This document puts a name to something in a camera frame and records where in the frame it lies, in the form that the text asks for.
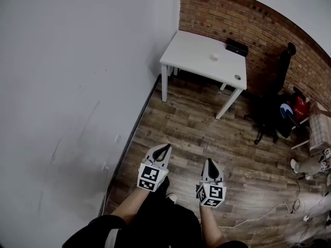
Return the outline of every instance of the black office chair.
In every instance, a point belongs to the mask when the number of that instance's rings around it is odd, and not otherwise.
[[[244,120],[253,119],[260,127],[258,139],[254,141],[258,144],[265,132],[270,132],[273,136],[273,142],[276,143],[278,130],[282,136],[288,137],[293,126],[299,127],[299,123],[295,121],[292,109],[286,104],[289,95],[279,95],[284,86],[285,77],[290,65],[291,57],[296,53],[295,45],[288,43],[288,48],[280,54],[279,58],[279,73],[274,80],[270,91],[263,95],[255,105],[254,113],[244,116]]]

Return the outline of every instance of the baseboard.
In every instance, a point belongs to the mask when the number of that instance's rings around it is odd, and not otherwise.
[[[122,164],[122,162],[123,162],[124,156],[125,156],[125,154],[126,154],[128,148],[129,148],[129,146],[130,146],[130,143],[131,143],[131,140],[132,140],[132,138],[133,138],[133,135],[134,135],[134,133],[136,132],[136,129],[137,129],[137,127],[138,127],[138,124],[139,124],[139,122],[140,122],[140,120],[141,120],[141,118],[142,118],[142,116],[143,116],[143,114],[144,114],[144,111],[145,111],[145,109],[146,109],[146,107],[147,107],[147,105],[148,105],[148,102],[149,102],[149,100],[151,99],[152,94],[154,93],[154,90],[155,90],[155,88],[156,88],[158,82],[160,81],[160,79],[161,79],[161,74],[159,74],[159,76],[156,78],[155,84],[154,84],[154,86],[152,87],[151,91],[149,92],[149,95],[148,95],[148,97],[147,97],[147,99],[146,99],[146,101],[145,101],[143,107],[142,107],[141,110],[140,110],[139,116],[138,116],[136,122],[134,123],[134,126],[133,126],[133,128],[132,128],[132,130],[131,130],[131,133],[130,133],[130,135],[129,135],[129,137],[128,137],[128,140],[126,141],[126,144],[125,144],[125,146],[124,146],[124,148],[123,148],[122,154],[121,154],[121,156],[120,156],[120,158],[119,158],[119,161],[118,161],[118,163],[117,163],[117,166],[116,166],[116,168],[115,168],[115,171],[114,171],[113,177],[112,177],[112,179],[110,180],[110,183],[109,183],[109,185],[108,185],[108,187],[107,187],[107,193],[106,193],[106,195],[105,195],[105,198],[106,198],[106,199],[107,199],[108,196],[109,196],[109,193],[110,193],[110,191],[111,191],[111,188],[112,188],[112,186],[113,186],[113,183],[114,183],[114,181],[115,181],[115,179],[116,179],[116,176],[117,176],[117,174],[118,174],[118,170],[119,170],[119,168],[120,168],[120,166],[121,166],[121,164]],[[100,210],[99,210],[99,214],[98,214],[98,216],[101,216],[101,215],[102,215],[102,211],[103,211],[103,203],[104,203],[104,199],[103,199],[103,201],[102,201],[102,205],[101,205],[101,207],[100,207]]]

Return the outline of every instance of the black sleeve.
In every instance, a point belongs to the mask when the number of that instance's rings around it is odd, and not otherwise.
[[[224,244],[221,244],[217,248],[248,248],[248,246],[245,245],[243,242],[230,241],[230,242],[226,242]]]
[[[77,231],[62,245],[62,248],[104,248],[109,232],[112,229],[123,229],[125,227],[126,223],[122,218],[104,215],[92,220],[86,227]]]

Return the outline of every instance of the black box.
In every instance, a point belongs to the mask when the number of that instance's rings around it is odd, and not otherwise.
[[[234,41],[233,39],[227,39],[227,47],[226,49],[228,51],[234,52],[236,54],[239,54],[243,57],[246,57],[248,54],[248,47],[237,42]]]

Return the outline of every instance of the tabletop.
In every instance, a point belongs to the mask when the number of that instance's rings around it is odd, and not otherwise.
[[[221,41],[179,30],[160,62],[245,90],[245,57],[225,47]],[[213,54],[218,55],[217,61],[212,61]]]

